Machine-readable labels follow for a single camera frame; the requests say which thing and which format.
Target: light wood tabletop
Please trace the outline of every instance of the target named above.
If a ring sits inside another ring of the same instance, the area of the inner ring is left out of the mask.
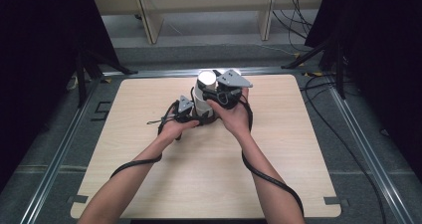
[[[338,204],[296,79],[291,75],[247,76],[252,135],[284,180],[301,197],[306,217],[336,217]],[[79,218],[120,165],[131,161],[157,135],[160,119],[180,95],[190,97],[196,78],[133,79],[121,83],[78,195]],[[163,152],[122,218],[262,218],[252,174],[236,139],[221,120],[185,131]]]

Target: black strap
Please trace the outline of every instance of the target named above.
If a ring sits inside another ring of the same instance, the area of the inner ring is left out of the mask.
[[[159,156],[152,158],[152,159],[145,159],[145,160],[137,160],[137,161],[131,161],[131,162],[127,162],[124,165],[120,166],[118,169],[115,170],[115,172],[111,175],[110,178],[114,177],[116,174],[118,174],[120,171],[128,168],[128,167],[132,167],[132,166],[136,166],[136,165],[142,165],[142,164],[147,164],[147,163],[155,163],[159,160],[161,160],[162,158],[162,153],[159,154]]]
[[[253,113],[251,110],[251,107],[249,106],[248,100],[246,100],[245,102],[243,101],[239,101],[240,104],[243,105],[243,107],[246,109],[246,112],[248,113],[248,118],[249,118],[249,130],[252,130],[252,122],[253,122]],[[257,170],[254,166],[251,165],[251,163],[248,162],[248,159],[246,159],[245,154],[242,152],[242,160],[243,163],[245,164],[245,166],[255,175],[263,178],[266,181],[269,181],[275,185],[277,185],[278,187],[282,188],[283,190],[289,192],[290,194],[292,194],[292,196],[295,198],[295,200],[298,202],[299,208],[301,208],[301,212],[302,215],[305,216],[305,212],[304,212],[304,205],[302,204],[301,198],[299,197],[298,193],[295,192],[295,190],[293,190],[290,186],[288,186],[286,183],[283,183],[259,170]]]

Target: power cord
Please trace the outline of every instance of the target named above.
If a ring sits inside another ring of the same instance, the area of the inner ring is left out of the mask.
[[[369,174],[366,172],[366,170],[364,169],[363,165],[359,162],[359,160],[357,160],[356,155],[353,153],[353,151],[351,150],[351,148],[348,146],[348,144],[345,142],[345,140],[338,134],[338,132],[326,121],[326,119],[322,116],[322,114],[320,114],[320,112],[317,110],[316,106],[313,103],[313,99],[310,98],[310,95],[308,94],[308,90],[311,88],[316,88],[316,87],[320,87],[320,85],[331,85],[331,83],[324,83],[324,84],[320,84],[320,85],[316,85],[313,87],[310,87],[311,82],[316,79],[316,78],[320,78],[320,77],[325,77],[325,76],[331,76],[331,75],[324,75],[324,76],[319,76],[319,77],[313,77],[311,78],[309,81],[307,81],[303,91],[305,91],[305,95],[309,101],[309,103],[311,104],[311,106],[313,107],[314,111],[316,112],[316,114],[320,117],[320,119],[328,126],[329,129],[331,129],[331,131],[335,134],[335,136],[337,136],[337,138],[341,141],[341,143],[344,145],[344,147],[347,149],[348,153],[350,154],[350,156],[353,158],[353,160],[355,161],[355,163],[357,164],[357,166],[359,167],[359,169],[363,172],[363,174],[365,175],[366,179],[369,181],[370,185],[372,186],[376,199],[378,201],[378,205],[379,205],[379,209],[381,212],[381,218],[382,218],[382,223],[386,223],[386,218],[385,218],[385,212],[384,212],[384,208],[382,205],[382,201],[381,201],[381,196],[378,192],[378,189],[376,188],[375,183],[372,181],[372,179],[369,177]]]

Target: person's right hand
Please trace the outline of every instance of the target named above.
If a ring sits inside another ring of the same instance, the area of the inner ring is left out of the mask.
[[[246,102],[248,98],[249,89],[242,89],[241,101]],[[217,113],[217,115],[223,120],[224,126],[233,133],[234,136],[239,136],[244,133],[250,133],[249,131],[249,118],[246,109],[242,104],[236,104],[231,110],[226,110],[218,103],[207,100],[207,104]]]

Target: forearm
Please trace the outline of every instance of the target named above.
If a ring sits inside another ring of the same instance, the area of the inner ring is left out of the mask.
[[[255,169],[284,183],[283,178],[248,132],[235,136],[246,159]],[[301,209],[292,194],[255,174],[252,175],[268,223],[305,222]]]
[[[134,160],[155,158],[171,140],[158,137]],[[122,170],[111,178],[88,204],[79,223],[115,223],[132,200],[152,167],[152,163]]]

